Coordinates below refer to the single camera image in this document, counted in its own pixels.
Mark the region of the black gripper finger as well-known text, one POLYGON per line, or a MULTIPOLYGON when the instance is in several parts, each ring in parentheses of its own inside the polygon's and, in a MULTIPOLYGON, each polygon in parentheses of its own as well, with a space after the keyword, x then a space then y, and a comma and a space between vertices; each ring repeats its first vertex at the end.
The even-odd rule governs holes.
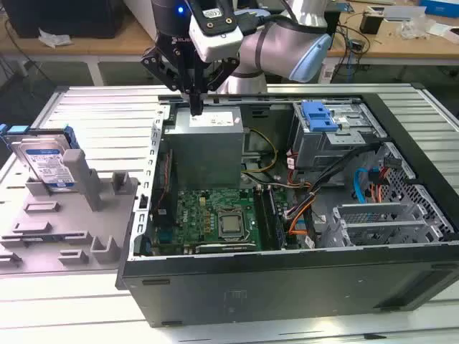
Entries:
POLYGON ((237 57, 221 60, 217 68, 211 72, 208 69, 214 62, 199 62, 197 64, 197 115, 201 115, 204 107, 203 97, 209 91, 216 91, 220 85, 236 70, 240 64, 237 57))
POLYGON ((167 57, 159 47, 153 47, 142 56, 142 65, 172 91, 179 91, 188 102, 192 115, 198 115, 198 94, 190 69, 186 67, 185 50, 171 48, 167 57))

